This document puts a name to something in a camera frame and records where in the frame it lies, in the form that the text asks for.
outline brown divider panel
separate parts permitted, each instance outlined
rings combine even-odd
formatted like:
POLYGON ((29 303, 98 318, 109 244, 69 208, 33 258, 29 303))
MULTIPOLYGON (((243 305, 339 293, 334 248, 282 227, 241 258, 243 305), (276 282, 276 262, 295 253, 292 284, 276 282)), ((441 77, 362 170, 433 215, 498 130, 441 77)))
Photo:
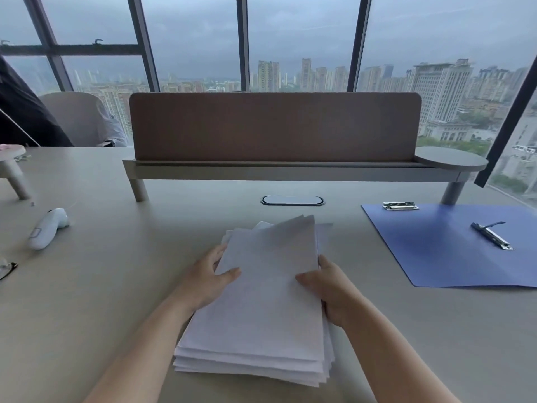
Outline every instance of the brown divider panel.
POLYGON ((143 161, 412 161, 417 93, 135 93, 143 161))

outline stool leg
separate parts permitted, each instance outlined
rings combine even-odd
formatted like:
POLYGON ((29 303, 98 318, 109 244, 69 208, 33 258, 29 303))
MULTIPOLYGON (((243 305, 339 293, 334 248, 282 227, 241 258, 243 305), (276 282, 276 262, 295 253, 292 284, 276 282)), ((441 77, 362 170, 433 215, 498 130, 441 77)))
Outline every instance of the stool leg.
POLYGON ((30 199, 32 197, 30 184, 15 160, 1 161, 0 175, 8 179, 19 199, 30 199))
POLYGON ((440 203, 443 205, 455 205, 464 187, 465 182, 449 182, 440 203))
POLYGON ((149 199, 143 179, 129 178, 129 182, 131 183, 131 188, 133 189, 133 194, 134 198, 136 198, 136 202, 144 202, 149 199))

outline glass window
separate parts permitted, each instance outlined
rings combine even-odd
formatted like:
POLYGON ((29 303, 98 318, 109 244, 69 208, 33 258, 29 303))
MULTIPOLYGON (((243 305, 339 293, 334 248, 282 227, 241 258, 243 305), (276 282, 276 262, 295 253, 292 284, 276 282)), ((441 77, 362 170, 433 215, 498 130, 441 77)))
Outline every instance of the glass window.
POLYGON ((132 135, 129 98, 149 92, 141 56, 64 56, 63 61, 78 92, 97 96, 128 135, 132 135))
POLYGON ((0 0, 0 41, 9 45, 41 45, 23 0, 0 0))
POLYGON ((252 91, 346 91, 359 2, 248 0, 252 91))
POLYGON ((513 130, 488 183, 537 208, 537 92, 513 130))
POLYGON ((419 146, 485 156, 537 53, 536 14, 535 0, 372 0, 357 91, 419 93, 419 146), (466 133, 442 139, 448 126, 466 133))
POLYGON ((41 0, 58 44, 135 44, 127 0, 41 0))
POLYGON ((37 96, 60 91, 44 56, 6 56, 5 60, 37 96))
POLYGON ((163 92, 241 90, 236 0, 142 0, 163 92))

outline hand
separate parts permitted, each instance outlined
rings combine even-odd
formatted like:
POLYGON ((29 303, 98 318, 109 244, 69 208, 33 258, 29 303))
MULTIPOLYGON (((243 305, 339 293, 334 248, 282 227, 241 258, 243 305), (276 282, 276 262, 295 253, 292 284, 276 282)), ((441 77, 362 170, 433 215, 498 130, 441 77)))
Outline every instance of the hand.
POLYGON ((185 302, 192 313, 216 300, 226 285, 241 275, 238 267, 220 275, 214 273, 226 247, 226 244, 221 244, 205 253, 189 268, 181 283, 173 291, 172 296, 185 302))
POLYGON ((326 316, 330 322, 343 327, 352 300, 361 294, 339 266, 323 255, 319 256, 319 266, 319 270, 297 274, 296 279, 326 303, 326 316))

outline desk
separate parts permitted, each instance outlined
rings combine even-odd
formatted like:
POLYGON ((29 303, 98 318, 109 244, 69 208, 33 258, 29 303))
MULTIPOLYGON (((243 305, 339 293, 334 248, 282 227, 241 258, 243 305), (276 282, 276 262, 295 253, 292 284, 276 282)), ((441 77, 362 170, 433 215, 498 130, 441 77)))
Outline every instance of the desk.
MULTIPOLYGON (((413 287, 361 203, 437 203, 445 184, 419 182, 147 181, 137 203, 125 148, 30 149, 21 162, 34 201, 0 180, 0 253, 21 266, 0 282, 0 400, 81 401, 122 345, 168 294, 181 271, 226 229, 302 213, 333 222, 327 256, 393 321, 463 402, 535 401, 537 292, 413 287), (317 195, 313 208, 263 206, 265 195, 317 195), (29 256, 23 245, 47 210, 68 208, 73 226, 29 256)), ((515 205, 467 184, 460 203, 515 205)), ((373 402, 343 332, 319 389, 247 376, 174 373, 160 402, 373 402)))

